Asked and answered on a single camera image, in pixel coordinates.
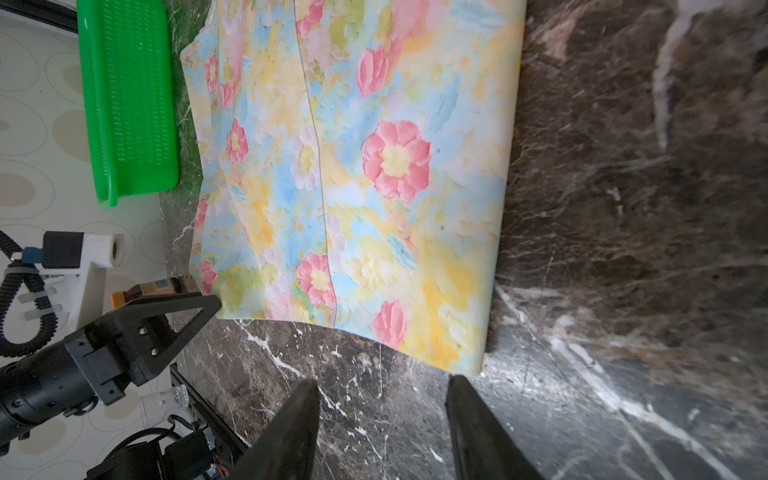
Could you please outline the floral pastel skirt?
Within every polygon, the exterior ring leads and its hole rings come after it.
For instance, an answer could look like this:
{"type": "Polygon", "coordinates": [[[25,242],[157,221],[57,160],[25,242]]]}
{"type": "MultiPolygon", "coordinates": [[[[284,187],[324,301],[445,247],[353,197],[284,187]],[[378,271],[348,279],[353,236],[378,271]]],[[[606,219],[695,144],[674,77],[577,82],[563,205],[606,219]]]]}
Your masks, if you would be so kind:
{"type": "Polygon", "coordinates": [[[522,1],[215,1],[182,51],[220,317],[482,369],[522,1]]]}

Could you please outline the green plastic basket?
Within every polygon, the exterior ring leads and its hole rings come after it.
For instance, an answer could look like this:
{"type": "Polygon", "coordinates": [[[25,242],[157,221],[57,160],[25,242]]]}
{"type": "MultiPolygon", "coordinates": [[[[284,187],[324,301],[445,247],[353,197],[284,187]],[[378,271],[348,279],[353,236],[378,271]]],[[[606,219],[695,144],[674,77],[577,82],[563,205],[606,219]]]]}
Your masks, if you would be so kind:
{"type": "Polygon", "coordinates": [[[78,41],[99,204],[179,180],[167,14],[159,1],[80,1],[78,41]]]}

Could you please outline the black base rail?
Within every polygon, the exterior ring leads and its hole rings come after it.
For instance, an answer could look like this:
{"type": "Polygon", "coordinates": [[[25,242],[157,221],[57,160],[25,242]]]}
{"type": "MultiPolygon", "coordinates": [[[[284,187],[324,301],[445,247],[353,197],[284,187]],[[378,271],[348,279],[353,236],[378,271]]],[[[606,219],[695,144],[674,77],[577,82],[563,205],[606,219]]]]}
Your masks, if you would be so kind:
{"type": "Polygon", "coordinates": [[[218,461],[219,466],[231,471],[246,452],[246,443],[224,421],[213,406],[197,392],[192,383],[179,372],[176,363],[170,366],[170,376],[173,386],[183,385],[187,388],[193,417],[206,431],[210,432],[214,458],[218,461]]]}

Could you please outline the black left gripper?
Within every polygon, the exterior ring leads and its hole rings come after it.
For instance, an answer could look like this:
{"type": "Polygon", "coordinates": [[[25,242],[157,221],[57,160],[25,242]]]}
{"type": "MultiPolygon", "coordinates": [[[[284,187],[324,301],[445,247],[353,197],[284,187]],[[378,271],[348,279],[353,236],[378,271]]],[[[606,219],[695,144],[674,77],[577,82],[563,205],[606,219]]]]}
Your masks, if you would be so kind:
{"type": "Polygon", "coordinates": [[[199,292],[141,297],[107,314],[103,334],[80,330],[1,368],[1,445],[48,420],[81,416],[156,378],[216,316],[199,292]]]}

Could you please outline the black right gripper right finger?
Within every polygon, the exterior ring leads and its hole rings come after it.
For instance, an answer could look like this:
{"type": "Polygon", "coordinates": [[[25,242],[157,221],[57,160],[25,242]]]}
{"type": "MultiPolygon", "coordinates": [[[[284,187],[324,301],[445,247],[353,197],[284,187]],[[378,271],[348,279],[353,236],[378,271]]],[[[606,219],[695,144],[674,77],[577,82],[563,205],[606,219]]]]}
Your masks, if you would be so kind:
{"type": "Polygon", "coordinates": [[[449,378],[445,405],[457,479],[543,479],[465,376],[449,378]]]}

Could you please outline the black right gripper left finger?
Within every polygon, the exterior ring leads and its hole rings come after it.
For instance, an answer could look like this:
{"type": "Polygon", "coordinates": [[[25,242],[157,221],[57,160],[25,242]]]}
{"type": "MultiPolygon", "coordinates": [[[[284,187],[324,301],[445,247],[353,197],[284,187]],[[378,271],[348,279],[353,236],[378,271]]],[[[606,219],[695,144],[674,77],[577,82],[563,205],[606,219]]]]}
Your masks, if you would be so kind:
{"type": "Polygon", "coordinates": [[[311,479],[320,420],[320,392],[302,380],[228,479],[311,479]]]}

